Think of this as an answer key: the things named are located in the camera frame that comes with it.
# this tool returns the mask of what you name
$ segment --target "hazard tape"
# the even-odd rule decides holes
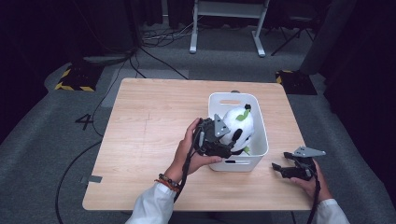
[[[64,85],[64,81],[69,78],[71,67],[68,67],[66,71],[62,74],[61,79],[55,86],[55,90],[65,90],[65,91],[95,91],[93,87],[90,86],[78,86],[78,85]]]
[[[276,83],[282,85],[282,76],[280,75],[280,72],[281,73],[293,73],[293,72],[290,70],[281,70],[275,73]]]

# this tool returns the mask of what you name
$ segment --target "wire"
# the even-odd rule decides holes
[[[139,70],[137,70],[134,65],[132,64],[131,58],[129,58],[129,63],[131,64],[132,68],[136,71],[136,73],[138,73],[140,76],[142,76],[143,78],[146,78],[141,72],[139,72]]]
[[[181,30],[179,30],[179,31],[174,31],[174,32],[169,33],[169,34],[164,34],[164,33],[167,31],[167,29],[165,29],[165,30],[163,31],[163,33],[160,34],[160,35],[157,35],[156,31],[148,31],[149,33],[154,32],[154,35],[148,35],[147,37],[143,37],[143,42],[144,42],[143,46],[144,46],[144,47],[147,47],[147,48],[155,48],[155,47],[165,47],[165,46],[167,46],[167,45],[170,45],[170,44],[172,44],[175,40],[179,40],[179,39],[183,38],[183,37],[186,36],[186,35],[191,35],[191,34],[192,34],[192,26],[193,26],[193,22],[190,23],[189,25],[187,25],[186,27],[184,27],[183,29],[181,29]],[[155,43],[155,44],[145,42],[145,40],[154,40],[154,39],[157,39],[157,43]],[[161,43],[162,43],[164,40],[169,40],[170,42],[161,45]]]
[[[113,83],[111,83],[110,88],[108,88],[106,95],[102,98],[102,100],[99,102],[99,104],[96,106],[95,110],[93,111],[93,114],[92,114],[92,127],[93,127],[93,129],[95,130],[95,132],[96,132],[97,134],[99,134],[99,136],[102,136],[102,137],[103,137],[103,134],[99,133],[99,132],[96,130],[96,127],[95,127],[95,125],[94,125],[94,123],[95,123],[95,122],[94,122],[95,113],[96,113],[97,109],[99,108],[99,105],[100,105],[100,104],[106,99],[106,97],[108,96],[108,93],[110,92],[110,90],[111,90],[111,88],[113,87],[114,83],[116,83],[117,79],[119,78],[120,71],[121,71],[122,67],[125,65],[126,61],[127,61],[127,60],[125,60],[125,61],[123,62],[123,64],[122,64],[122,66],[120,67],[119,72],[117,73],[117,76],[116,76],[116,78],[114,79]]]
[[[314,219],[314,215],[315,215],[315,213],[317,211],[317,208],[318,208],[318,196],[319,196],[319,192],[320,192],[320,182],[318,180],[318,175],[316,173],[314,173],[314,177],[315,177],[315,183],[316,183],[316,185],[315,185],[315,197],[314,197],[314,202],[312,204],[311,213],[309,214],[308,221],[306,222],[307,224],[312,223],[312,220]]]
[[[138,70],[139,67],[140,67],[140,62],[139,62],[139,60],[137,60],[137,53],[134,55],[134,58],[136,59],[136,62],[137,62],[137,70]]]
[[[198,129],[198,130],[195,130],[195,131],[196,131],[197,133],[200,133],[202,129],[203,129],[202,127],[199,127],[199,129]],[[180,195],[181,191],[184,189],[184,186],[186,185],[187,175],[188,175],[188,173],[189,173],[191,158],[192,158],[192,156],[193,156],[193,155],[195,154],[195,152],[196,152],[196,150],[195,150],[195,151],[192,153],[192,150],[193,150],[193,148],[194,148],[195,142],[198,140],[197,137],[198,137],[198,134],[196,134],[196,135],[194,136],[194,139],[192,140],[192,143],[191,143],[191,147],[190,147],[189,153],[187,153],[186,160],[184,161],[183,169],[182,169],[183,175],[182,175],[182,177],[181,177],[181,183],[180,183],[180,191],[176,194],[175,199],[174,199],[174,203],[176,202],[178,196]]]
[[[102,140],[100,140],[99,142],[91,145],[90,147],[87,147],[86,149],[84,149],[81,153],[79,153],[78,156],[76,156],[72,162],[70,162],[69,166],[67,166],[66,170],[64,171],[64,174],[62,175],[61,181],[58,184],[58,188],[56,189],[56,197],[55,197],[55,212],[56,212],[56,217],[58,218],[58,222],[60,224],[63,224],[62,218],[61,218],[61,214],[59,212],[59,192],[61,191],[61,186],[62,183],[64,182],[64,177],[67,175],[67,172],[70,170],[70,168],[72,167],[72,165],[78,160],[78,158],[80,158],[82,155],[84,155],[84,153],[86,153],[87,151],[89,151],[91,148],[96,147],[97,145],[101,144]]]
[[[183,74],[181,74],[180,72],[178,72],[174,67],[172,67],[171,65],[169,65],[168,63],[164,62],[163,60],[153,56],[152,54],[148,53],[147,51],[145,51],[143,48],[139,47],[140,49],[142,49],[145,53],[147,53],[147,55],[149,55],[150,57],[152,57],[153,59],[160,61],[161,63],[166,64],[168,67],[172,68],[172,70],[174,70],[175,72],[177,72],[179,75],[181,75],[182,77],[184,77],[185,79],[188,80],[187,77],[185,77]]]
[[[294,212],[293,211],[290,212],[291,212],[291,218],[293,219],[293,224],[296,224],[297,222],[296,222],[296,217],[294,216]]]
[[[72,0],[74,6],[76,7],[76,9],[78,10],[79,15],[81,16],[81,18],[84,20],[85,24],[87,25],[88,29],[91,31],[92,36],[96,39],[96,41],[104,48],[107,49],[113,53],[128,53],[128,51],[132,51],[134,48],[129,49],[127,51],[117,51],[117,50],[113,50],[111,48],[108,48],[105,44],[103,44],[103,42],[97,37],[97,35],[95,34],[95,32],[93,31],[93,29],[91,28],[90,24],[88,23],[87,19],[85,18],[84,14],[82,13],[81,9],[79,8],[78,4],[76,3],[75,0]]]

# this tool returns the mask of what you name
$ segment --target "finger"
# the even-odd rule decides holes
[[[303,179],[297,178],[297,177],[292,177],[290,179],[291,182],[297,184],[298,186],[300,186],[303,189],[308,189],[309,188],[309,181],[305,181]]]
[[[221,157],[218,156],[203,156],[200,159],[200,165],[209,165],[209,164],[213,164],[213,163],[218,163],[221,162]]]
[[[320,166],[319,166],[318,162],[315,161],[315,160],[313,160],[313,161],[314,161],[314,164],[315,164],[315,168],[317,168],[317,173],[321,174],[321,169],[320,169]]]
[[[184,139],[187,141],[192,141],[192,134],[194,129],[197,127],[200,119],[196,119],[190,126],[187,128],[186,134],[184,135]]]

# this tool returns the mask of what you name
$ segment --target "wooden table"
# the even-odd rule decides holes
[[[173,160],[178,142],[195,118],[207,118],[213,92],[238,90],[260,104],[269,151],[249,173],[215,172],[208,166],[189,175],[177,211],[309,210],[311,200],[271,163],[292,166],[283,152],[304,140],[282,86],[171,79],[125,78],[111,113],[83,206],[87,210],[132,210]]]

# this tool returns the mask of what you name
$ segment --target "green object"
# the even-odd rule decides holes
[[[245,110],[243,115],[238,115],[238,117],[236,117],[237,120],[242,121],[244,119],[246,119],[248,117],[248,113],[250,112],[250,109]]]
[[[250,151],[250,147],[244,147],[244,152],[246,152],[250,156],[249,151]]]

